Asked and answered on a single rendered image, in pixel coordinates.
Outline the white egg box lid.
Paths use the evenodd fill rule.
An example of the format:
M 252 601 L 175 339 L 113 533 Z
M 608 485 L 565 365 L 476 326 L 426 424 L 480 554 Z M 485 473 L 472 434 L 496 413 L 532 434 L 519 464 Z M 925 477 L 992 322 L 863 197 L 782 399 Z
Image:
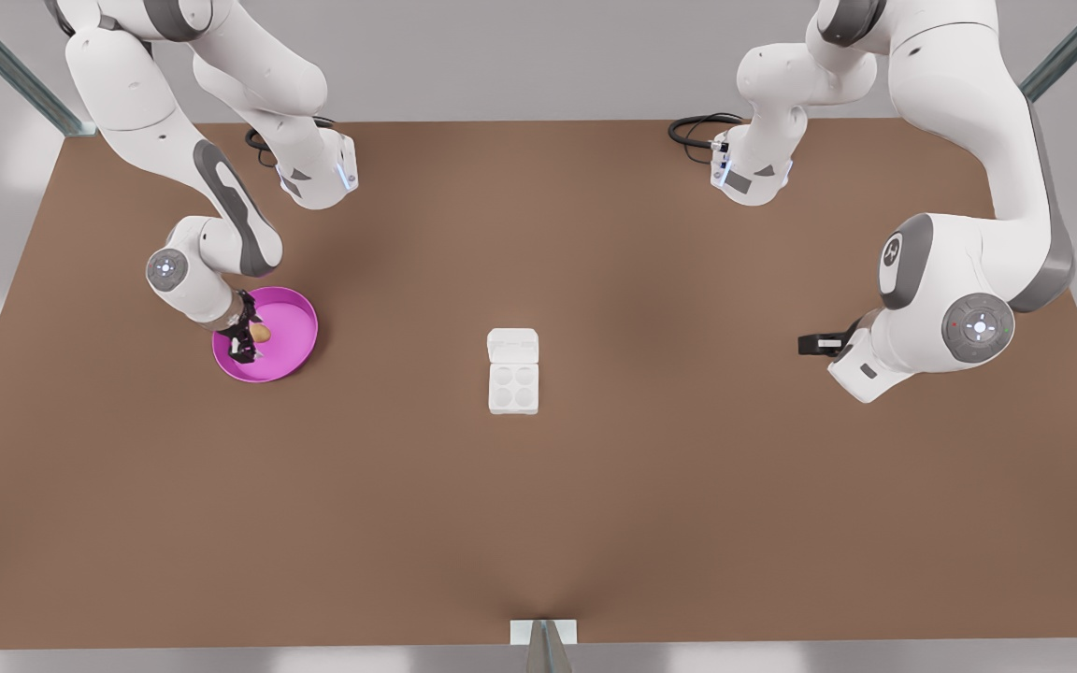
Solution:
M 538 332 L 533 328 L 493 328 L 487 336 L 492 364 L 537 364 Z

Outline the white egg box base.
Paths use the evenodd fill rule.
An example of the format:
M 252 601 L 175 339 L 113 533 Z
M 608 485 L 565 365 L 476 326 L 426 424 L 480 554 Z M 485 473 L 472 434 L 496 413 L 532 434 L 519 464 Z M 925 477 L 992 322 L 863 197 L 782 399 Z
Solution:
M 491 413 L 538 413 L 538 363 L 491 363 Z

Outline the magenta round plate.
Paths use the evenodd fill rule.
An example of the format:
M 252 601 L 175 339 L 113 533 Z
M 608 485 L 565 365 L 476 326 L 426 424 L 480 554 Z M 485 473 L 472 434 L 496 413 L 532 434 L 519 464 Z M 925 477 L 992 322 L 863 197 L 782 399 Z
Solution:
M 272 336 L 256 348 L 261 356 L 242 364 L 228 356 L 228 341 L 222 334 L 212 336 L 218 366 L 230 378 L 247 382 L 266 382 L 286 378 L 307 361 L 314 348 L 318 319 L 313 305 L 303 294 L 288 288 L 257 288 L 251 291 L 256 314 Z

